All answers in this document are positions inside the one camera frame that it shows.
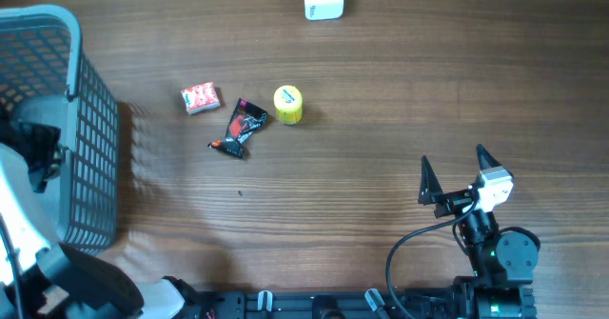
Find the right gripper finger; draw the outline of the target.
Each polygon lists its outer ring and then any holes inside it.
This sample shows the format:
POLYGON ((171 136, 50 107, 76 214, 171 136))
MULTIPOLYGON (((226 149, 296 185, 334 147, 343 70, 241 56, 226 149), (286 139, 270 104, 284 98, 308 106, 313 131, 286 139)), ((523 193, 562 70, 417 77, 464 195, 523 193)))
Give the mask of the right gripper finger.
POLYGON ((497 161, 482 144, 478 144, 476 146, 476 153, 480 170, 492 169, 501 166, 501 163, 497 161))
POLYGON ((418 203, 421 205, 436 204, 442 197, 442 187, 428 158, 424 155, 422 157, 422 174, 418 203))

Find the yellow cylindrical bottle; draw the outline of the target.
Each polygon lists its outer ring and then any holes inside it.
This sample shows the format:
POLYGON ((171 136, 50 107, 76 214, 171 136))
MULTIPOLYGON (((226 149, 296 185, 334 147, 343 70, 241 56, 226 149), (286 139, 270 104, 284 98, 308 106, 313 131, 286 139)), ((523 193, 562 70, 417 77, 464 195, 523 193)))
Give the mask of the yellow cylindrical bottle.
POLYGON ((303 117, 303 97, 293 86, 276 89, 273 97, 277 119, 285 125, 296 125, 303 117))

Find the black hex wrench package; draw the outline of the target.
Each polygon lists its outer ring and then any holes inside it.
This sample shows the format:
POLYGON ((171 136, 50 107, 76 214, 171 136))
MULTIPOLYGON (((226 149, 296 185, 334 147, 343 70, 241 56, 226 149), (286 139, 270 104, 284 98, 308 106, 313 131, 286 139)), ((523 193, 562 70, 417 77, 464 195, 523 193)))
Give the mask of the black hex wrench package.
POLYGON ((225 137, 221 140, 212 141, 207 146, 213 150, 242 159, 245 152, 244 142, 265 125, 267 116, 266 110, 240 98, 232 112, 225 137))

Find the red white snack packet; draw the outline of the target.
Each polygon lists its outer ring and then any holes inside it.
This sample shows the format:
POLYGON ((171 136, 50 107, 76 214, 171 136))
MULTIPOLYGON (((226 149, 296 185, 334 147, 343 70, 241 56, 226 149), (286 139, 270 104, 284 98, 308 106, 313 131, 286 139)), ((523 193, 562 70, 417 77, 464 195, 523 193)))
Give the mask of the red white snack packet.
POLYGON ((219 108, 221 105, 221 101, 212 82, 195 85, 182 90, 181 95, 189 115, 204 110, 213 110, 219 108))

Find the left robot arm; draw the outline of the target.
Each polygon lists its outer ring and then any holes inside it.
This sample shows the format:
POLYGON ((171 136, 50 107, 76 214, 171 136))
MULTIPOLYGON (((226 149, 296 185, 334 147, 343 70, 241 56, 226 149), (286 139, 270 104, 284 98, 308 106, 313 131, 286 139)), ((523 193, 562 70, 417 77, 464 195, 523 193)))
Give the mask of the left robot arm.
POLYGON ((62 165, 60 130, 1 123, 1 315, 38 318, 46 291, 67 297, 49 318, 203 318, 206 306, 173 277, 136 285, 124 272, 63 243, 39 194, 62 165))

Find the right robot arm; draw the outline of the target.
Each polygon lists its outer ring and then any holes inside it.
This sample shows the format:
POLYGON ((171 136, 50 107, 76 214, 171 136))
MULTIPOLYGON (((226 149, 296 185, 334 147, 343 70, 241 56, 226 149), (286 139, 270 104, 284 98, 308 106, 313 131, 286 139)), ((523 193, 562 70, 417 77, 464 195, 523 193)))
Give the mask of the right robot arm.
POLYGON ((428 159, 422 158, 419 203, 433 205, 438 218, 453 216, 458 245, 472 276, 457 276, 445 289, 416 289, 404 300, 423 318, 534 318, 534 268, 540 239, 520 227, 501 228, 493 210, 507 201, 514 176, 482 146, 480 171, 466 189, 444 192, 428 159))

